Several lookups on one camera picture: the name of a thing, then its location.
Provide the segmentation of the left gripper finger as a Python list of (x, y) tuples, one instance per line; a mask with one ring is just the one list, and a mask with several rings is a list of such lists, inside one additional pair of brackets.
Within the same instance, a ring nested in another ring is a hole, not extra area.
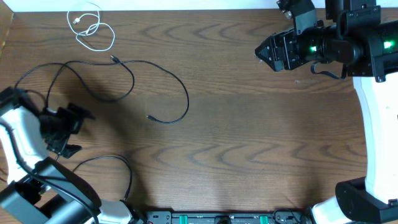
[(82, 149), (81, 146), (76, 144), (66, 144), (65, 147), (60, 151), (60, 156), (69, 159), (71, 156), (76, 154), (78, 151)]
[(92, 119), (95, 120), (95, 117), (93, 114), (89, 111), (86, 110), (78, 105), (75, 105), (73, 103), (69, 103), (67, 106), (67, 109), (75, 113), (80, 119)]

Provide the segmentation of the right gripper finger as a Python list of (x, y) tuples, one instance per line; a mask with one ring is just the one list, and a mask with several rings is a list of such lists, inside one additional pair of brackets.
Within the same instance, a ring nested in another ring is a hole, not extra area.
[(259, 57), (265, 62), (273, 71), (279, 72), (284, 69), (283, 61), (275, 60), (273, 57)]
[(264, 62), (273, 62), (274, 56), (274, 35), (269, 36), (255, 50), (255, 56)]

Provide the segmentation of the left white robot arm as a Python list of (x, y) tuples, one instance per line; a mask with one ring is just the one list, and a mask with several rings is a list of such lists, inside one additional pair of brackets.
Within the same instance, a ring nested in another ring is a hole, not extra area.
[(21, 223), (146, 223), (125, 200), (101, 200), (93, 187), (49, 156), (69, 158), (81, 149), (69, 145), (84, 119), (93, 116), (72, 103), (57, 111), (39, 109), (27, 91), (1, 92), (1, 144), (7, 187), (1, 207)]

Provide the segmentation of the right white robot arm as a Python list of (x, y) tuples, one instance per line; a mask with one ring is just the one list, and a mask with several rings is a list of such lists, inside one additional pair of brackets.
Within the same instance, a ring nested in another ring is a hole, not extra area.
[(269, 36), (255, 56), (276, 72), (309, 63), (342, 64), (363, 114), (367, 150), (364, 177), (340, 182), (335, 195), (295, 223), (387, 223), (397, 220), (397, 22), (383, 22), (375, 0), (327, 1), (317, 18), (309, 0), (279, 0), (293, 28)]

